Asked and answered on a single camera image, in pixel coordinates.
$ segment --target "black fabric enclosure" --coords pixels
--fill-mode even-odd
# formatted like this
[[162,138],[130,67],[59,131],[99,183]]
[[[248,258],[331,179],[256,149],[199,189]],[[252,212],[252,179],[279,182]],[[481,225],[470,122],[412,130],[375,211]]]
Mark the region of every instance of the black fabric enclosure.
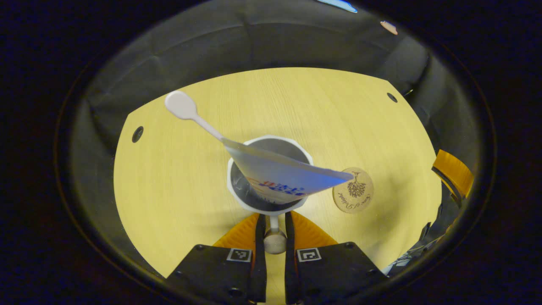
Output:
[[[456,220],[438,246],[394,272],[385,284],[344,302],[394,293],[454,255],[452,250],[481,215],[495,178],[497,142],[486,100],[466,69],[428,35],[399,27],[379,13],[381,8],[376,12],[370,5],[352,4],[357,14],[313,0],[212,0],[161,14],[160,22],[129,40],[113,42],[92,58],[60,111],[55,176],[71,221],[126,281],[134,280],[169,301],[207,302],[159,275],[123,229],[113,164],[126,116],[198,81],[274,67],[338,69],[388,80],[414,109],[435,151],[453,154],[475,177],[461,209],[443,186],[441,214],[414,245],[434,240]],[[398,25],[399,34],[390,35],[382,20]]]

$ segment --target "white spoon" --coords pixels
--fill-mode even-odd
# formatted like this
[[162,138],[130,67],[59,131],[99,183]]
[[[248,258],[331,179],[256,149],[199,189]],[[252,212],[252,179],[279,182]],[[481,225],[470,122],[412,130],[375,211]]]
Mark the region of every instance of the white spoon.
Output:
[[166,108],[173,113],[174,116],[183,120],[192,120],[198,123],[208,133],[212,134],[220,142],[224,138],[220,132],[214,129],[207,121],[198,115],[196,103],[184,92],[173,91],[166,96]]

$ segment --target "dark background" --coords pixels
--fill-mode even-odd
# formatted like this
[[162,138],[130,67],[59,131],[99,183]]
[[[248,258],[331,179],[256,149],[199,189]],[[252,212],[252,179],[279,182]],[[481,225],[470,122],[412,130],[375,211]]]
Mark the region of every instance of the dark background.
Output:
[[[5,2],[2,6],[3,263],[7,303],[166,301],[105,261],[79,235],[56,191],[56,117],[104,47],[180,11],[181,1]],[[442,264],[386,303],[540,302],[539,1],[367,1],[434,36],[470,70],[489,103],[498,172],[487,209]]]

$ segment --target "yellow tabletop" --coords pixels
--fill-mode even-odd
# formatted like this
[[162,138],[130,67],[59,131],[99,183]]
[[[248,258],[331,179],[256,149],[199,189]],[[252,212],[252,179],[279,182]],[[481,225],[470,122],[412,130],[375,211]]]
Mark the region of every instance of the yellow tabletop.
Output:
[[[330,69],[274,68],[181,90],[225,137],[291,138],[315,166],[364,169],[374,195],[361,213],[342,212],[331,189],[309,196],[296,211],[337,242],[355,242],[380,269],[435,220],[441,202],[441,182],[431,171],[435,152],[422,123],[389,82]],[[114,190],[130,240],[167,277],[194,245],[212,245],[251,212],[226,187],[230,156],[223,145],[196,123],[174,117],[164,99],[128,115],[115,156]],[[133,143],[139,126],[143,134]],[[285,255],[266,254],[266,261],[267,301],[284,304]]]

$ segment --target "wooden coaster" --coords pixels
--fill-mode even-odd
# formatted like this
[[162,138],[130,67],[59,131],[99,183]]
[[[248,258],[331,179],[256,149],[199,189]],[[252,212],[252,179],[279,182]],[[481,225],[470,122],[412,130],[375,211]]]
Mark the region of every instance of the wooden coaster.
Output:
[[343,170],[354,175],[354,179],[333,188],[333,201],[345,213],[359,213],[371,202],[374,187],[366,171],[351,167]]

